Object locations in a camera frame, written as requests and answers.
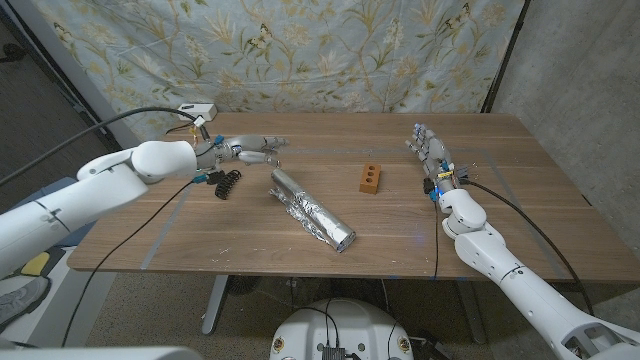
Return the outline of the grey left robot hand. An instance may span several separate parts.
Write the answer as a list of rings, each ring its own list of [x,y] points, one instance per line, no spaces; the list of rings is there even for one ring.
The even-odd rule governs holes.
[[[246,165],[267,164],[279,167],[280,161],[276,158],[276,150],[288,144],[288,139],[277,136],[236,136],[214,146],[214,159],[217,164],[240,161]]]

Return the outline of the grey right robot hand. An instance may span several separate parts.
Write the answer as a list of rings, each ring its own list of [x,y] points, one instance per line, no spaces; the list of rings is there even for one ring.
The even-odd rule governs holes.
[[[425,124],[416,124],[411,139],[405,144],[417,156],[435,188],[441,192],[457,188],[451,154],[433,130]]]

